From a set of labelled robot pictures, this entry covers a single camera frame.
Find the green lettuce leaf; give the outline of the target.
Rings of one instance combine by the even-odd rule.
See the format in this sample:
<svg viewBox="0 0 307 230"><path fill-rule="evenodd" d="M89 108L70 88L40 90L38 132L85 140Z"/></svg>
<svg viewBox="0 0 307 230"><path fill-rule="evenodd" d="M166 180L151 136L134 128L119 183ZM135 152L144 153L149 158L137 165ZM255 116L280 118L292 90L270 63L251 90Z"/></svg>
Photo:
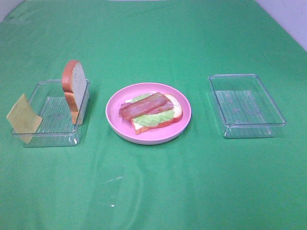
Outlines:
<svg viewBox="0 0 307 230"><path fill-rule="evenodd" d="M141 115L131 120L136 131L143 132L143 129L151 129L158 127L165 127L173 122L181 119L182 116L182 106L179 101L171 94L165 93L169 101L174 105L173 109L166 110L157 114L152 115Z"/></svg>

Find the bread slice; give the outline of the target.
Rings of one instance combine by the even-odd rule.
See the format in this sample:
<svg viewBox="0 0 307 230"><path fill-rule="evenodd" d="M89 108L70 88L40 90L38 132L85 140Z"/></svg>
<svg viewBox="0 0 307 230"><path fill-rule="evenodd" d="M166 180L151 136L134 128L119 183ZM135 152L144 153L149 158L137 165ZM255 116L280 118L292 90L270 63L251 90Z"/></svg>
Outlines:
<svg viewBox="0 0 307 230"><path fill-rule="evenodd" d="M69 106L72 123L83 123L85 108L89 98L85 73L78 60L70 60L62 73L62 89Z"/></svg>
<svg viewBox="0 0 307 230"><path fill-rule="evenodd" d="M167 127L183 116L179 100L168 93L145 93L125 101L120 106L119 117L127 120L139 135L154 128Z"/></svg>

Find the clear plastic tray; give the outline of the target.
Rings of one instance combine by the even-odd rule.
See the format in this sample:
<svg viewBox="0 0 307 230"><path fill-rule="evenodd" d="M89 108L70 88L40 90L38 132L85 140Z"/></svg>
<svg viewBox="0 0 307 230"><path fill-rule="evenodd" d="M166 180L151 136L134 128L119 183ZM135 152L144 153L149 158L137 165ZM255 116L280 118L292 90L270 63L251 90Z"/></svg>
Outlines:
<svg viewBox="0 0 307 230"><path fill-rule="evenodd" d="M81 121L90 98L89 80L86 80L86 91L83 96L81 111L77 123L72 123L72 116L62 90L61 80L46 80L37 83L28 102L34 112L42 118L35 133L11 134L21 139L25 148L75 146L80 142L83 132L87 129Z"/></svg>
<svg viewBox="0 0 307 230"><path fill-rule="evenodd" d="M208 78L210 99L224 138L272 138L286 119L256 74Z"/></svg>

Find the green tablecloth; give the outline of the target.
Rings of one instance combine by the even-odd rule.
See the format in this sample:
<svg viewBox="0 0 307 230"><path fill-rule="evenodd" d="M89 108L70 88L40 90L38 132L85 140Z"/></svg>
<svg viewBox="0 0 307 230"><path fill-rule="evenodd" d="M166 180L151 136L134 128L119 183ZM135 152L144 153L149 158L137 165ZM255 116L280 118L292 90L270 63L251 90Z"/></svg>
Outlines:
<svg viewBox="0 0 307 230"><path fill-rule="evenodd" d="M81 61L86 133L73 147L24 148L6 116L39 81ZM208 77L254 73L287 123L275 138L227 139ZM161 82L190 101L176 139L120 138L109 98ZM0 25L3 230L304 230L307 53L253 0L27 0Z"/></svg>

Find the bacon strip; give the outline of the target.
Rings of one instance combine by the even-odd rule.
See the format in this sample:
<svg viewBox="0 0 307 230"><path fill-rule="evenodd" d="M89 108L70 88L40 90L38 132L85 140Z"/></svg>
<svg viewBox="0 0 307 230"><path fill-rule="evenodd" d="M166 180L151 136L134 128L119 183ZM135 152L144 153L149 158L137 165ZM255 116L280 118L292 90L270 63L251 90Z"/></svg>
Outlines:
<svg viewBox="0 0 307 230"><path fill-rule="evenodd" d="M119 109L118 114L119 117L131 120L166 104L168 101L169 99L166 96L157 92L144 99L127 104Z"/></svg>
<svg viewBox="0 0 307 230"><path fill-rule="evenodd" d="M130 104L132 104L132 102L123 103L123 104L121 104L120 109L127 107ZM155 108L155 109L153 109L153 110L151 110L147 113L144 113L144 114L145 115L157 114L157 113L160 113L160 112L163 112L163 111L166 111L166 110L170 110L170 109L173 109L173 108L174 108L174 105L171 102L167 102L166 104L159 106L159 107L157 107L157 108Z"/></svg>

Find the left clear plastic tray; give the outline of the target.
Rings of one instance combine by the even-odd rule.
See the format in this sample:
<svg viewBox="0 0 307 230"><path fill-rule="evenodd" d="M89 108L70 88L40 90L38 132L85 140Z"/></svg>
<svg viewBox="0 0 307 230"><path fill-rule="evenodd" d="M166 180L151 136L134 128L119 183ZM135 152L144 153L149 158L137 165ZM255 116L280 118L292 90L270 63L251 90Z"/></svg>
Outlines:
<svg viewBox="0 0 307 230"><path fill-rule="evenodd" d="M28 102L34 112L42 118L35 133L11 134L21 139L25 148L75 146L80 142L83 132L87 129L81 121L90 98L89 80L86 80L86 91L83 96L81 111L77 123L72 123L72 116L62 90L61 80L46 80L37 83Z"/></svg>

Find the right clear plastic tray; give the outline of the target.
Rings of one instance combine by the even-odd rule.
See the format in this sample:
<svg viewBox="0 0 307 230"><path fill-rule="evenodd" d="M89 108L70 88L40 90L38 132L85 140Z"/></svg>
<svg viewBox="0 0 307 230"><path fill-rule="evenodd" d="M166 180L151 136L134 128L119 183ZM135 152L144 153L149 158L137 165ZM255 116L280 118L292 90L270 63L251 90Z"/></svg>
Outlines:
<svg viewBox="0 0 307 230"><path fill-rule="evenodd" d="M208 78L210 99L224 138L272 138L286 119L256 74Z"/></svg>

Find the pink round plate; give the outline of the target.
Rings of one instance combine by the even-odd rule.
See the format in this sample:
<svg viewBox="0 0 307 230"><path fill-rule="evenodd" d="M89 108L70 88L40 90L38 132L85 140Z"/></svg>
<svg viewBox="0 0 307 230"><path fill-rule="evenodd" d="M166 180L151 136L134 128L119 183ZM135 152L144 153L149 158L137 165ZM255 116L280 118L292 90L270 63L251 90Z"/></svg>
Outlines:
<svg viewBox="0 0 307 230"><path fill-rule="evenodd" d="M147 92L169 93L175 96L183 108L182 118L166 127L153 128L139 135L135 134L131 122L118 116L120 105L126 100ZM179 90L165 84L143 82L129 85L117 91L106 105L106 118L112 129L122 138L137 144L155 145L168 142L179 136L188 126L192 110L188 99Z"/></svg>

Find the yellow cheese slice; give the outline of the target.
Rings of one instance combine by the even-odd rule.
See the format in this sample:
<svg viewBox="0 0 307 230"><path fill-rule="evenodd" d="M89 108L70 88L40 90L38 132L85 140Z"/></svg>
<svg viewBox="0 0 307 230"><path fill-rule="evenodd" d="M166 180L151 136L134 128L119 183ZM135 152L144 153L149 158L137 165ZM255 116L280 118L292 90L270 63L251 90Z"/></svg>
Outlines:
<svg viewBox="0 0 307 230"><path fill-rule="evenodd" d="M43 118L35 113L23 93L6 116L16 134L25 144L29 144Z"/></svg>

